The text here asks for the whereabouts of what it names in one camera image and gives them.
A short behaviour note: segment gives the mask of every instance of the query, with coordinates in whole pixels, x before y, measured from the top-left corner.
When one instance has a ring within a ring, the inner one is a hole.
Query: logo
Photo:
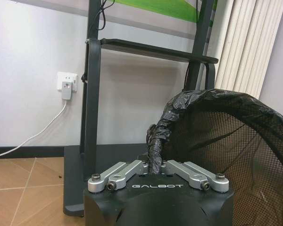
[[[132,185],[133,188],[175,188],[182,187],[183,185]]]

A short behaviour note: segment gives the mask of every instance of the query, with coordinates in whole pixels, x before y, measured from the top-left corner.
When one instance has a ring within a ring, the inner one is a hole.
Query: wooden floor
[[[0,226],[83,226],[63,214],[63,158],[0,160]]]

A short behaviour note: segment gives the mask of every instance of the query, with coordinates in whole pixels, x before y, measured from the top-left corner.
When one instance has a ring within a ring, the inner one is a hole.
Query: white cable
[[[59,117],[59,116],[63,113],[63,111],[65,110],[65,107],[66,107],[66,103],[67,103],[67,102],[65,102],[65,104],[64,104],[64,106],[63,106],[63,108],[62,108],[62,110],[50,121],[50,123],[47,124],[47,126],[45,126],[44,129],[41,130],[41,132],[39,132],[39,133],[37,133],[36,135],[34,135],[34,136],[28,138],[26,141],[24,141],[24,142],[23,142],[22,144],[20,144],[18,147],[15,147],[15,148],[13,148],[13,149],[7,151],[7,152],[1,153],[0,156],[3,156],[3,155],[5,155],[5,154],[11,153],[11,152],[17,150],[19,147],[21,147],[21,146],[22,146],[23,144],[25,144],[27,141],[29,141],[29,140],[35,138],[36,136],[38,136],[38,135],[40,135],[42,132],[44,132],[44,131],[48,128],[48,126],[50,126],[50,125],[57,119],[57,117]]]

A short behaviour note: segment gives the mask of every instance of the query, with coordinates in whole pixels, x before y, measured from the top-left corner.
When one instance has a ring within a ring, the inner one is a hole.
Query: silver metal bracket
[[[107,186],[108,190],[118,190],[126,186],[135,174],[148,173],[148,164],[135,160],[130,164],[119,162],[101,174],[93,174],[88,180],[88,190],[92,193],[99,193]]]
[[[189,185],[193,188],[204,191],[207,191],[210,188],[209,181],[205,175],[195,172],[174,160],[167,161],[162,168],[165,174],[175,173],[188,181]]]
[[[118,162],[114,166],[110,167],[108,170],[103,173],[97,175],[92,175],[92,177],[88,180],[88,190],[92,193],[98,193],[105,189],[106,184],[108,183],[109,176],[121,171],[125,168],[127,164],[125,162]]]
[[[141,175],[148,172],[148,164],[140,160],[135,160],[126,166],[120,172],[113,174],[109,177],[107,189],[110,191],[118,190],[126,187],[126,182],[135,174]]]
[[[147,174],[149,166],[140,160],[130,164],[119,162],[101,174],[93,174],[88,180],[88,190],[99,193],[105,189],[110,191],[126,187],[127,181],[135,174]],[[193,188],[208,190],[210,187],[221,193],[229,190],[229,181],[223,174],[214,174],[208,170],[188,161],[179,163],[174,160],[164,161],[161,165],[162,174],[177,174]]]
[[[201,173],[208,178],[211,188],[217,192],[227,192],[229,189],[229,181],[225,178],[224,174],[214,174],[210,171],[190,162],[184,162],[183,165],[197,173]]]

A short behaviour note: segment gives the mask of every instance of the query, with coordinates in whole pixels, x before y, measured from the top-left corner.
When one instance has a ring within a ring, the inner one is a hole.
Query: vertical blinds
[[[211,43],[208,47],[208,55],[220,59],[215,87],[258,98],[283,13],[283,0],[226,2],[232,6],[223,9],[225,16],[230,12],[228,25],[214,32],[214,26],[218,26],[214,21],[211,37],[218,37],[219,42],[215,41],[213,48],[210,48]],[[220,39],[225,30],[225,38]]]

